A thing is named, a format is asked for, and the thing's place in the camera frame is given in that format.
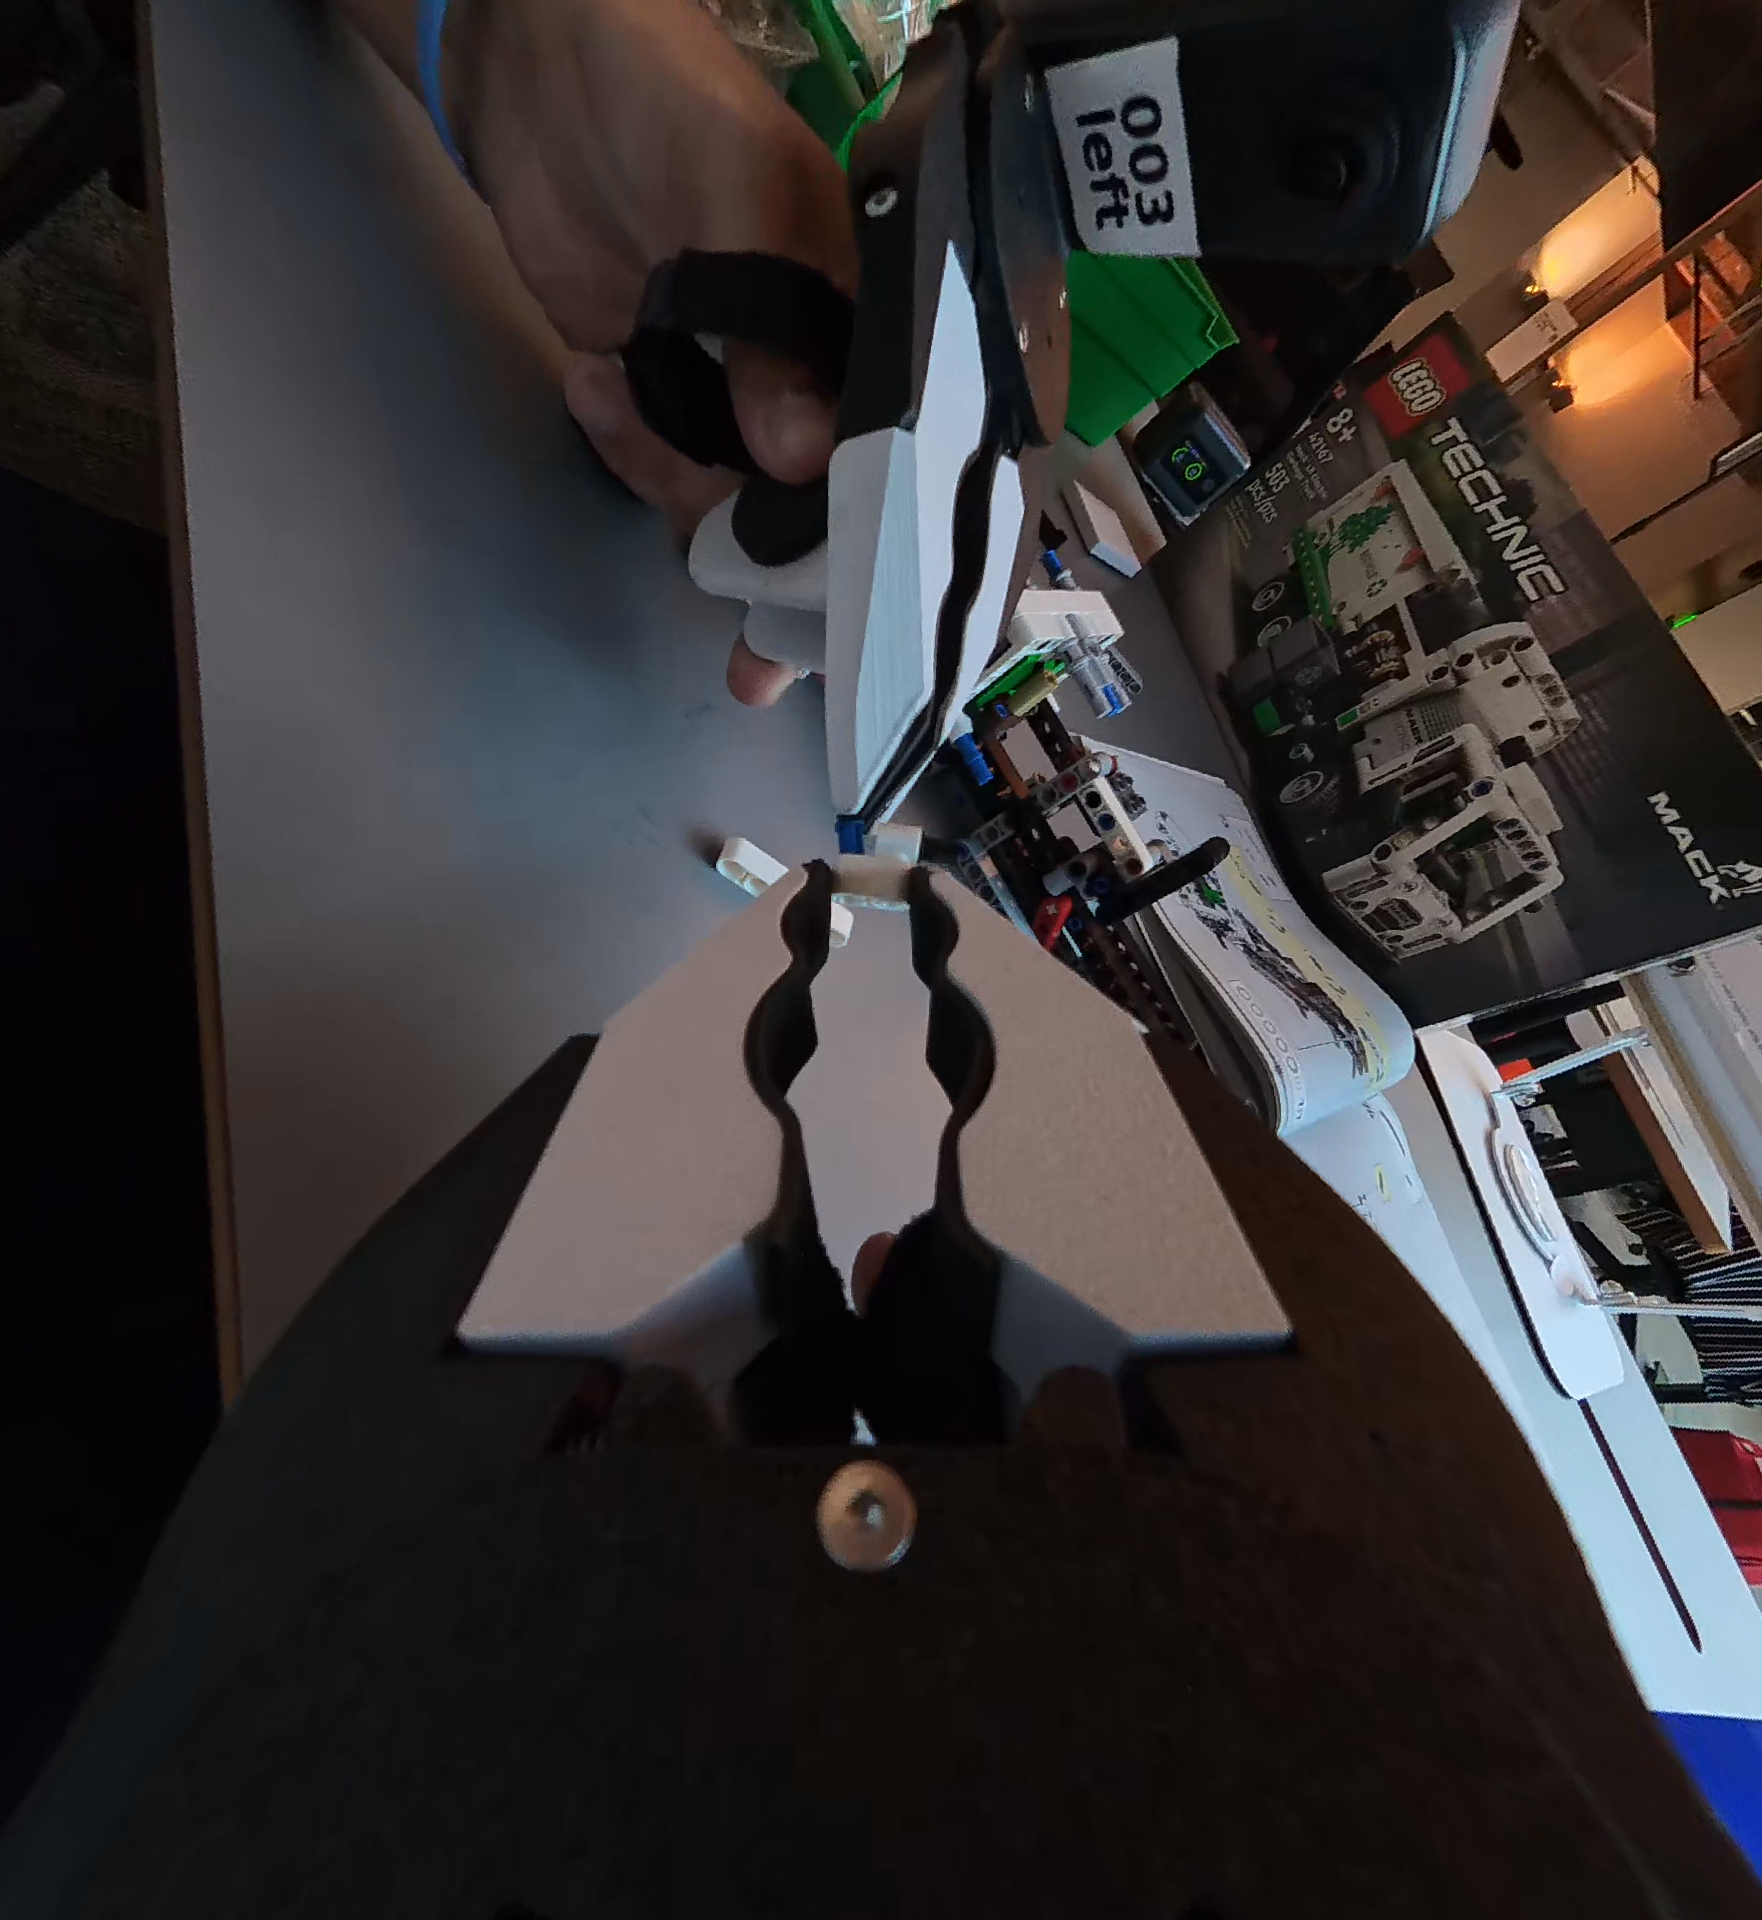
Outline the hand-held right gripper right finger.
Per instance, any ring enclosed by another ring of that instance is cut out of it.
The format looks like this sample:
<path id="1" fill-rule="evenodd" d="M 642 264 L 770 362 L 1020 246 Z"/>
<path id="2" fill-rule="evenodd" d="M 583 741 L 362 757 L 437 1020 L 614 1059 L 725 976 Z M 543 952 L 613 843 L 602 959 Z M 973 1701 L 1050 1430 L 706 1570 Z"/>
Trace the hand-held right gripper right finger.
<path id="1" fill-rule="evenodd" d="M 996 1363 L 1274 1351 L 1293 1325 L 1147 1036 L 973 894 L 911 867 L 935 1219 L 987 1274 Z"/>

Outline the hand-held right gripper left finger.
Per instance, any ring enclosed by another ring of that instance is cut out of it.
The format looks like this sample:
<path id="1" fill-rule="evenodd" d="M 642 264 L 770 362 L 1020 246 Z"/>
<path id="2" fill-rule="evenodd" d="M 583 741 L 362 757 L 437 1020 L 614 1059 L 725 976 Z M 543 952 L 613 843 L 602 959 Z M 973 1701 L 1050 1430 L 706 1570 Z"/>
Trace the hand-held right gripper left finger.
<path id="1" fill-rule="evenodd" d="M 611 1017 L 461 1314 L 479 1353 L 753 1358 L 813 1196 L 787 1093 L 816 1049 L 830 869 L 813 861 Z"/>

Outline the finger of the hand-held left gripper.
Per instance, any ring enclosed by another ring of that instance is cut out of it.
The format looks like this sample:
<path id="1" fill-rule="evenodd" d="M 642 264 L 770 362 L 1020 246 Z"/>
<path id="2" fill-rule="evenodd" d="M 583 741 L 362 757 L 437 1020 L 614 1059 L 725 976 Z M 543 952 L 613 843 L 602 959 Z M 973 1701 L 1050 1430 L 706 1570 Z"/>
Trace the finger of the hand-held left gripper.
<path id="1" fill-rule="evenodd" d="M 1017 462 L 998 459 L 991 468 L 984 582 L 967 614 L 958 683 L 946 707 L 943 741 L 964 732 L 966 705 L 985 683 L 1009 624 L 1010 600 L 1020 594 L 1027 507 Z"/>
<path id="2" fill-rule="evenodd" d="M 847 823 L 914 783 L 980 653 L 978 587 L 950 605 L 998 460 L 969 264 L 966 242 L 919 241 L 864 266 L 827 481 L 827 776 Z"/>

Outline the partly built lego model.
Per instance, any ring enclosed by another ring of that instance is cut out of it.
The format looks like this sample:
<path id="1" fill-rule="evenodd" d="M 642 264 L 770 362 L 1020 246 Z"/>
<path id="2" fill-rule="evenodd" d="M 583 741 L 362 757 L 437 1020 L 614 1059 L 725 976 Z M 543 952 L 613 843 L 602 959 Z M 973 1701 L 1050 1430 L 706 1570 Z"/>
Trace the partly built lego model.
<path id="1" fill-rule="evenodd" d="M 973 787 L 978 825 L 939 861 L 1039 948 L 1100 981 L 1113 967 L 1096 936 L 1114 935 L 1164 900 L 1205 886 L 1230 856 L 1213 836 L 1194 851 L 1147 838 L 1145 804 L 1118 757 L 1072 732 L 1060 695 L 1098 721 L 1134 707 L 1141 684 L 1122 657 L 1109 601 L 1081 589 L 1057 545 L 1045 582 L 1015 601 L 1000 651 L 966 700 L 950 738 Z"/>

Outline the lego instruction booklet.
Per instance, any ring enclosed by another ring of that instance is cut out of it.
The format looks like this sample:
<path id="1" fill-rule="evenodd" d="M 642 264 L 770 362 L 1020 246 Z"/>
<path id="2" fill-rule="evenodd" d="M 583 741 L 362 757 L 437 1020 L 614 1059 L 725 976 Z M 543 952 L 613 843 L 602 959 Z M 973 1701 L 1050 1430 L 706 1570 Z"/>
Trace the lego instruction booklet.
<path id="1" fill-rule="evenodd" d="M 1145 842 L 1171 853 L 1227 846 L 1210 873 L 1135 925 L 1171 940 L 1182 972 L 1252 1068 L 1274 1131 L 1300 1134 L 1400 1086 L 1418 1055 L 1412 1023 L 1311 920 L 1247 801 L 1212 775 L 1120 747 L 1111 757 L 1143 804 L 1135 827 Z"/>

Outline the lego set box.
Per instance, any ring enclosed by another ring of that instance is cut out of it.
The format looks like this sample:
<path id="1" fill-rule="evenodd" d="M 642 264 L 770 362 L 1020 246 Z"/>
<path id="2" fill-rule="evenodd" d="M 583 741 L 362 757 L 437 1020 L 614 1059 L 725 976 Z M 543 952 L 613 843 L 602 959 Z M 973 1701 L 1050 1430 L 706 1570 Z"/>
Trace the lego set box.
<path id="1" fill-rule="evenodd" d="M 1418 1027 L 1762 930 L 1762 769 L 1451 317 L 1164 552 L 1308 914 Z"/>

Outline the person's left hand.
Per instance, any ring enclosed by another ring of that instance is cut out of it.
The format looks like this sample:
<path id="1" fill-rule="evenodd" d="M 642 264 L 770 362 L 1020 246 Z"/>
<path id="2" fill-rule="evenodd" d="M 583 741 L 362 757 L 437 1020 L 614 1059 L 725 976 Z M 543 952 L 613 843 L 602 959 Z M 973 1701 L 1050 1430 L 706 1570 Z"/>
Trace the person's left hand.
<path id="1" fill-rule="evenodd" d="M 562 343 L 596 459 L 682 543 L 730 492 L 640 417 L 618 365 L 654 268 L 787 256 L 850 297 L 858 250 L 829 150 L 701 4 L 461 4 L 443 99 L 507 255 Z"/>

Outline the small white block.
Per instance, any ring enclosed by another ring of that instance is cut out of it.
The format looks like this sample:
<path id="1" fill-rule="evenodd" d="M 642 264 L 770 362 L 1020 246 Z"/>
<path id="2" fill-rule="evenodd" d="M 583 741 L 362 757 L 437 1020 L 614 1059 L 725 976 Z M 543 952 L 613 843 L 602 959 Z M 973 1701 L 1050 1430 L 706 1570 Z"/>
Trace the small white block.
<path id="1" fill-rule="evenodd" d="M 1060 505 L 1089 560 L 1120 579 L 1135 579 L 1141 574 L 1141 560 L 1129 528 L 1113 507 L 1089 492 L 1079 481 L 1069 481 L 1063 486 Z"/>

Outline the small digital timer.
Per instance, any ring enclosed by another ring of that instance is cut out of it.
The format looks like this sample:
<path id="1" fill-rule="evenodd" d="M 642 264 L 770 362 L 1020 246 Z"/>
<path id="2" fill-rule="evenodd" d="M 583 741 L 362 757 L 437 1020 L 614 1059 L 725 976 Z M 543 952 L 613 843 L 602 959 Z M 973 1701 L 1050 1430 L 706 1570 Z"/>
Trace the small digital timer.
<path id="1" fill-rule="evenodd" d="M 1249 473 L 1249 451 L 1200 379 L 1170 391 L 1134 432 L 1131 460 L 1150 499 L 1186 528 Z"/>

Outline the green plastic storage bin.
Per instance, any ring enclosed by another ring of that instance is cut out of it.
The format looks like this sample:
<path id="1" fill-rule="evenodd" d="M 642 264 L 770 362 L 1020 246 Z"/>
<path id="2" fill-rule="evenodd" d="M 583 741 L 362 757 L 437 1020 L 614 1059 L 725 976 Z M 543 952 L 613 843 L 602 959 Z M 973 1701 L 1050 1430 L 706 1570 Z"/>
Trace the green plastic storage bin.
<path id="1" fill-rule="evenodd" d="M 908 46 L 942 3 L 788 3 L 814 45 L 782 90 L 809 128 L 848 164 L 852 141 L 893 104 Z M 1190 258 L 1075 253 L 1064 427 L 1098 449 L 1235 346 L 1230 319 Z"/>

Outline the striped cloth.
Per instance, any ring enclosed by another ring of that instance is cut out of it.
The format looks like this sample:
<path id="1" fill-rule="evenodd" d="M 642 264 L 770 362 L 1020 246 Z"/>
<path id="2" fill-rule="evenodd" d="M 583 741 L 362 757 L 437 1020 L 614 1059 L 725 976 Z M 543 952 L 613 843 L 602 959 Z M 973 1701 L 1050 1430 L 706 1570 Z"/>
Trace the striped cloth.
<path id="1" fill-rule="evenodd" d="M 1762 1410 L 1762 1254 L 1739 1216 L 1711 1253 L 1679 1213 L 1633 1194 L 1560 1208 L 1656 1401 Z"/>

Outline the red bin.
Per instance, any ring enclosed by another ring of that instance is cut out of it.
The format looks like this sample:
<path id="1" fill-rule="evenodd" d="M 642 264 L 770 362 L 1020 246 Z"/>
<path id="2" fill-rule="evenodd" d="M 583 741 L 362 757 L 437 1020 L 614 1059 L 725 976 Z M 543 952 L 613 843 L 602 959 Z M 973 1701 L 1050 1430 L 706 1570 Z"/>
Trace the red bin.
<path id="1" fill-rule="evenodd" d="M 1762 1447 L 1718 1429 L 1672 1429 L 1747 1588 L 1762 1589 Z"/>

